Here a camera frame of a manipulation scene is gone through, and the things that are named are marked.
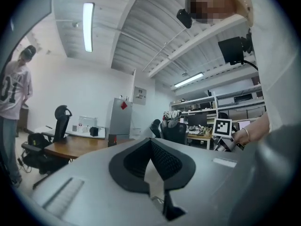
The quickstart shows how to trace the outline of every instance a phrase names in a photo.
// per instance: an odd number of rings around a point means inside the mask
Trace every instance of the bracelet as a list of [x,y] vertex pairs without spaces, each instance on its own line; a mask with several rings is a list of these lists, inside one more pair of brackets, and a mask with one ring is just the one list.
[[246,133],[247,133],[247,135],[248,135],[248,143],[250,142],[250,135],[249,135],[249,132],[246,130],[246,128],[243,128],[245,131],[246,131]]

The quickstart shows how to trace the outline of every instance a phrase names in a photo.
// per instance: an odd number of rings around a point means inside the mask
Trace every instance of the jersey number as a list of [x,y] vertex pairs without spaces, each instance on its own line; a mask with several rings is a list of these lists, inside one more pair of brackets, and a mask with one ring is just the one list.
[[[7,85],[5,87],[5,82],[4,82],[3,89],[2,89],[2,92],[1,92],[1,97],[0,97],[1,101],[5,101],[7,99],[7,97],[8,97],[8,90],[9,90],[10,84],[11,84],[10,77],[6,77],[5,80],[7,81]],[[17,85],[18,85],[17,83],[13,84],[13,93],[11,94],[11,97],[9,99],[9,102],[13,103],[13,104],[16,102],[16,100],[15,100],[15,94],[16,94]]]

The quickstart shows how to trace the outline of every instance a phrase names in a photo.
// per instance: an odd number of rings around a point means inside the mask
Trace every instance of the gray pants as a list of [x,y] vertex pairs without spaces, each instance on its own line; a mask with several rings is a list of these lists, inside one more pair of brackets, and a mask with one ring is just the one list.
[[16,161],[16,128],[17,120],[0,116],[0,152],[9,177],[13,182],[21,180],[21,174]]

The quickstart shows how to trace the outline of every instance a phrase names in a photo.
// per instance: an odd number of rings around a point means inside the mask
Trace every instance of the person's hand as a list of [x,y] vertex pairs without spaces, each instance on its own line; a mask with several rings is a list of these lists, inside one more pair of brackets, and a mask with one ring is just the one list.
[[232,134],[235,143],[240,143],[241,145],[246,145],[249,143],[248,134],[245,129],[241,129]]

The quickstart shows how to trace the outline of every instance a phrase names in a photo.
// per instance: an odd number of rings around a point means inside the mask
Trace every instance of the wooden desk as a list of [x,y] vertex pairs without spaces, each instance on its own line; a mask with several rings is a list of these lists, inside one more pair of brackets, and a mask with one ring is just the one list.
[[[117,144],[128,141],[134,141],[134,139],[117,140]],[[76,159],[86,153],[107,147],[108,140],[106,139],[67,136],[59,142],[54,142],[45,147],[45,152],[59,157]]]
[[205,136],[197,136],[197,135],[193,135],[193,134],[188,134],[187,139],[206,141],[207,142],[207,150],[209,150],[211,137],[212,137],[212,135],[205,137]]

